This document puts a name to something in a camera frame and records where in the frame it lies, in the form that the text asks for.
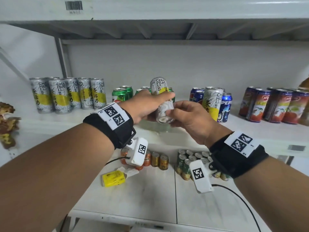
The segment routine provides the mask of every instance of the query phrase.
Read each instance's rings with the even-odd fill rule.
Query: pepsi can
[[[198,90],[204,90],[204,89],[202,89],[202,88],[197,88],[197,87],[193,87],[193,88],[191,89],[191,92],[190,92],[189,101],[193,101],[194,94],[195,94],[195,92],[198,91]]]
[[[221,106],[218,115],[218,123],[225,123],[230,113],[230,108],[232,105],[232,94],[231,93],[223,93]]]
[[[204,90],[197,90],[193,96],[192,101],[202,105],[203,97],[204,97]]]

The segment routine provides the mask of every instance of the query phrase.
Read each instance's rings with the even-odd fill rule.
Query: black cable
[[[64,219],[63,219],[63,222],[62,222],[62,225],[61,225],[61,227],[60,227],[59,232],[62,232],[63,227],[64,227],[64,223],[66,222],[66,218],[67,218],[67,217],[68,217],[68,215],[66,214],[66,216],[65,216]]]
[[[255,216],[253,215],[253,212],[252,212],[251,209],[249,208],[248,204],[247,204],[236,192],[234,192],[234,191],[232,191],[230,188],[227,188],[227,187],[222,186],[222,185],[218,185],[218,184],[211,184],[211,185],[212,185],[213,187],[223,187],[223,188],[229,190],[230,192],[234,193],[235,195],[237,195],[238,198],[241,199],[241,201],[247,206],[247,208],[248,208],[249,211],[251,212],[251,215],[253,216],[253,219],[254,219],[255,223],[257,224],[257,228],[259,229],[259,232],[261,232],[261,229],[260,229],[260,227],[259,227],[259,224],[257,223],[257,220],[255,219]]]
[[[114,161],[116,161],[116,160],[120,160],[120,159],[130,159],[130,157],[127,157],[127,156],[119,157],[119,158],[117,158],[117,159],[111,160],[110,162],[107,162],[106,165],[107,165],[107,164],[110,164],[111,162],[114,162]]]

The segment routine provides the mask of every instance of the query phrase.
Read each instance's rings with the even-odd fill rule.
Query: person's left arm
[[[134,123],[174,93],[143,90],[119,105]],[[74,207],[114,152],[101,131],[79,124],[31,148],[0,168],[3,231],[52,231]]]

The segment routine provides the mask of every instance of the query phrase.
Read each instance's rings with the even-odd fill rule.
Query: forearm
[[[234,182],[273,232],[308,231],[306,175],[268,157]]]
[[[4,231],[52,231],[114,151],[88,124],[73,127],[0,168],[0,217]]]

